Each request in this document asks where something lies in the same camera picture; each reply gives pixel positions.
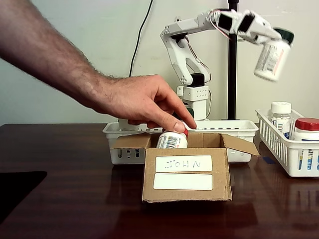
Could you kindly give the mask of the person's left hand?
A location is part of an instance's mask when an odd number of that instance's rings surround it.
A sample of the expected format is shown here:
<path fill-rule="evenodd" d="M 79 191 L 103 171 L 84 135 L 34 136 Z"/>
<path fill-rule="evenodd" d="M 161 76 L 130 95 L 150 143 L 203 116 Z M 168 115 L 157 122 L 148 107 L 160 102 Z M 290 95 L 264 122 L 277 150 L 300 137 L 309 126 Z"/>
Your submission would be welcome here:
<path fill-rule="evenodd" d="M 187 126 L 196 128 L 182 100 L 160 75 L 99 78 L 90 98 L 97 112 L 130 124 L 146 123 L 149 128 L 160 126 L 175 132 L 184 132 Z"/>

